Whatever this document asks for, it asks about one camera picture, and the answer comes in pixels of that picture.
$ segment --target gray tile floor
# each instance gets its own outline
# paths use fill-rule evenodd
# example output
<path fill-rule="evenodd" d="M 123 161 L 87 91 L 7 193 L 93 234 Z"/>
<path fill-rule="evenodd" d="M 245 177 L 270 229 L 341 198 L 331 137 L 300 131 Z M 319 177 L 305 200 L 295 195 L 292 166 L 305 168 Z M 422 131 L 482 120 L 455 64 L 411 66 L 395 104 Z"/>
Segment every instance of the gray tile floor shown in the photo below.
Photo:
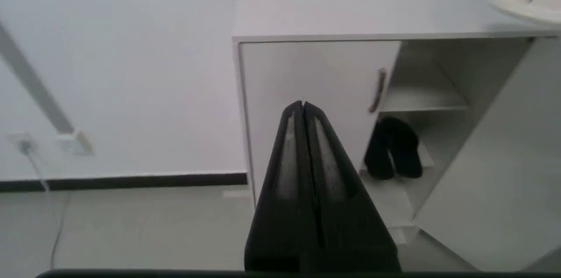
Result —
<path fill-rule="evenodd" d="M 243 270 L 252 222 L 246 187 L 53 192 L 66 215 L 55 266 Z M 49 268 L 56 227 L 43 193 L 0 194 L 0 268 L 29 278 Z M 399 246 L 405 271 L 473 270 L 421 234 Z"/>

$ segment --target metal handle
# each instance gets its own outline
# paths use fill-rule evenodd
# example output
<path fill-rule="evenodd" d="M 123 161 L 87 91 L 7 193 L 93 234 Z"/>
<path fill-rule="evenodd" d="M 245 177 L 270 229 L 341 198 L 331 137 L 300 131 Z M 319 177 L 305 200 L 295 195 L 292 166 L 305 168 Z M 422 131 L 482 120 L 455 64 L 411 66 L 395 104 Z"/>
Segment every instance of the metal handle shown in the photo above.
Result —
<path fill-rule="evenodd" d="M 380 101 L 382 99 L 382 93 L 384 92 L 384 86 L 386 85 L 386 68 L 381 68 L 378 70 L 378 89 L 376 90 L 376 96 L 374 97 L 374 101 L 368 111 L 370 113 L 376 112 L 378 109 L 378 105 L 380 105 Z"/>

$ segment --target white cabinet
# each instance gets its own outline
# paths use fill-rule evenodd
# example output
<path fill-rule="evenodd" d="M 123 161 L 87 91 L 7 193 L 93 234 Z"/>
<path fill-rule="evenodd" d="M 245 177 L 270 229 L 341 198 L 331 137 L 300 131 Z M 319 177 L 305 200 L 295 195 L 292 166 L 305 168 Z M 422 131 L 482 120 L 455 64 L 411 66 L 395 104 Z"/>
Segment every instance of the white cabinet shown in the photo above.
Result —
<path fill-rule="evenodd" d="M 329 115 L 349 158 L 360 169 L 378 116 L 369 108 L 379 91 L 383 99 L 399 48 L 398 41 L 241 45 L 256 200 L 281 113 L 297 100 L 309 101 Z"/>
<path fill-rule="evenodd" d="M 561 247 L 561 46 L 551 34 L 486 0 L 238 0 L 254 200 L 282 111 L 310 101 L 396 243 L 422 229 L 479 269 L 526 267 Z M 418 134 L 421 178 L 377 181 L 362 168 L 387 116 Z"/>

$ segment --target black shoe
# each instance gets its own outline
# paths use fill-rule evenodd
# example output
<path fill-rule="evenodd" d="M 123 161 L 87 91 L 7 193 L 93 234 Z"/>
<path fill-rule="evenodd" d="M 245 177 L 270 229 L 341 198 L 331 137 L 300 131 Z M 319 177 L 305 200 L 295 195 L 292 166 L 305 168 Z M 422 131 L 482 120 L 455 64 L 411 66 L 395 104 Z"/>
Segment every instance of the black shoe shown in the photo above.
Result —
<path fill-rule="evenodd" d="M 419 138 L 411 127 L 397 118 L 384 118 L 380 129 L 388 136 L 387 150 L 394 160 L 395 172 L 403 177 L 419 178 L 423 166 L 417 153 Z"/>
<path fill-rule="evenodd" d="M 394 178 L 394 167 L 387 154 L 387 142 L 386 132 L 380 129 L 380 124 L 377 124 L 366 149 L 365 164 L 368 174 L 379 180 Z"/>

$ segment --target cabinet shelf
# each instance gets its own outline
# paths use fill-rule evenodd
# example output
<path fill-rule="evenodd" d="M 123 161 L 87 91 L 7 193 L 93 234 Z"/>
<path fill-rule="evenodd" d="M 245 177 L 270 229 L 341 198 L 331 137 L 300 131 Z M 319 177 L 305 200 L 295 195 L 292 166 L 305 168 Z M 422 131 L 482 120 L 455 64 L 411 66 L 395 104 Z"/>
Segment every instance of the cabinet shelf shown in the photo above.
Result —
<path fill-rule="evenodd" d="M 438 66 L 427 59 L 395 67 L 381 111 L 464 110 L 467 101 Z"/>
<path fill-rule="evenodd" d="M 422 141 L 419 142 L 417 152 L 426 173 L 434 166 L 434 161 Z M 359 175 L 366 192 L 388 229 L 415 226 L 413 224 L 414 209 L 405 189 L 407 180 L 396 177 L 389 181 L 378 181 L 368 174 L 364 165 Z"/>

